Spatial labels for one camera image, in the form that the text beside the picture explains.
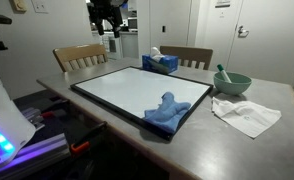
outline machine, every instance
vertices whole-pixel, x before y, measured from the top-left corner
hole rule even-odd
[[[11,19],[0,15],[0,24],[11,22]],[[0,41],[0,50],[6,49]],[[35,126],[17,109],[0,81],[0,168],[13,160],[35,132]]]
[[[119,38],[120,25],[123,24],[119,7],[128,0],[90,0],[87,3],[90,21],[95,23],[99,35],[104,35],[103,20],[106,19],[113,27],[114,37]]]

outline green bowl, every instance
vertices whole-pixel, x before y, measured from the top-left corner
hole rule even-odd
[[[214,84],[220,92],[228,95],[238,95],[249,88],[251,84],[249,77],[231,72],[227,72],[227,74],[232,83],[226,82],[220,72],[214,75]]]

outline white device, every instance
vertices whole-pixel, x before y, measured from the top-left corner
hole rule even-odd
[[[0,80],[0,168],[33,137],[36,128],[10,100]]]

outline whiteboard frame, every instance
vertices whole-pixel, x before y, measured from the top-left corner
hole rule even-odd
[[[168,77],[171,77],[171,78],[177,78],[177,79],[181,79],[181,80],[185,80],[185,81],[190,81],[190,82],[194,82],[194,83],[198,83],[198,84],[202,84],[202,85],[206,85],[208,86],[208,89],[203,93],[203,95],[200,96],[200,98],[198,98],[198,100],[191,106],[191,108],[189,109],[189,111],[181,118],[179,124],[178,124],[178,127],[177,127],[177,130],[174,134],[171,134],[171,133],[168,133],[164,130],[162,130],[161,128],[143,120],[142,118],[139,118],[137,117],[136,115],[130,113],[130,112],[127,112],[126,110],[122,109],[122,108],[119,108],[117,107],[116,105],[96,96],[95,94],[92,94],[80,87],[78,87],[77,85],[78,84],[81,84],[83,82],[86,82],[86,81],[90,81],[90,80],[93,80],[93,79],[97,79],[97,78],[100,78],[100,77],[103,77],[103,76],[106,76],[106,75],[109,75],[109,74],[112,74],[112,73],[115,73],[115,72],[118,72],[118,71],[122,71],[122,70],[125,70],[127,68],[134,68],[134,69],[138,69],[138,70],[141,70],[141,71],[145,71],[141,68],[137,68],[137,67],[132,67],[132,66],[129,66],[129,67],[126,67],[126,68],[122,68],[122,69],[119,69],[117,71],[113,71],[113,72],[110,72],[110,73],[106,73],[106,74],[103,74],[101,76],[97,76],[97,77],[94,77],[94,78],[91,78],[91,79],[87,79],[87,80],[84,80],[84,81],[81,81],[81,82],[78,82],[78,83],[75,83],[75,84],[72,84],[70,85],[71,87],[71,90],[73,90],[74,92],[76,93],[80,93],[81,95],[84,95],[83,97],[88,99],[88,100],[91,100],[93,103],[99,103],[100,105],[106,107],[107,109],[109,110],[112,110],[114,112],[116,112],[117,114],[123,116],[124,118],[122,118],[123,120],[129,120],[131,122],[134,122],[138,125],[140,125],[141,127],[143,127],[144,129],[156,134],[157,136],[165,139],[165,140],[168,140],[170,141],[173,136],[179,131],[180,127],[186,122],[186,120],[188,119],[188,117],[192,114],[192,112],[198,107],[198,105],[203,101],[203,99],[211,92],[211,90],[213,89],[213,85],[212,84],[208,84],[208,83],[203,83],[203,82],[199,82],[199,81],[194,81],[194,80],[190,80],[190,79],[186,79],[186,78],[181,78],[181,77],[176,77],[176,76],[170,76],[170,75],[165,75],[165,74],[160,74],[160,73],[155,73],[155,72],[150,72],[150,71],[145,71],[145,72],[148,72],[148,73],[155,73],[155,74],[158,74],[158,75],[161,75],[161,76],[168,76]]]

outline door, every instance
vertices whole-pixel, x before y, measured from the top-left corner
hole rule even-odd
[[[243,0],[227,70],[294,85],[294,0]]]
[[[150,0],[151,46],[186,46],[192,0]]]

